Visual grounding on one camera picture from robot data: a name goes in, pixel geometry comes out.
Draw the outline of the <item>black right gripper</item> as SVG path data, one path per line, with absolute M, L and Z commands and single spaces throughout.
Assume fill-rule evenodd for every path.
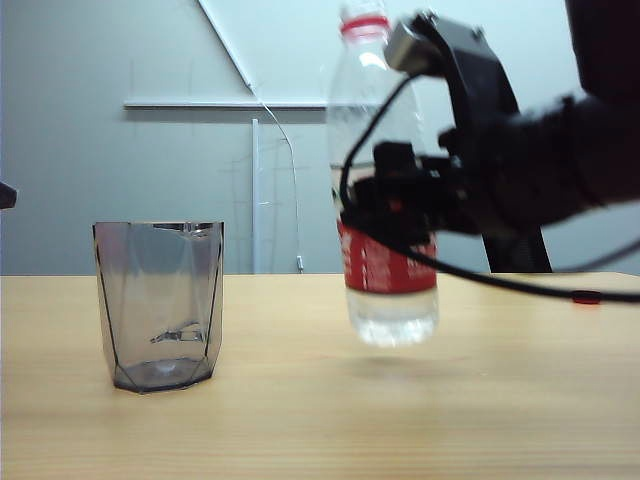
M 497 194 L 504 157 L 496 143 L 505 120 L 501 114 L 480 116 L 440 132 L 438 146 L 450 158 L 416 154 L 411 143 L 376 144 L 375 177 L 343 182 L 343 224 L 371 236 L 427 237 L 441 226 L 443 182 L 434 178 L 452 167 L 456 215 L 476 233 L 505 235 Z

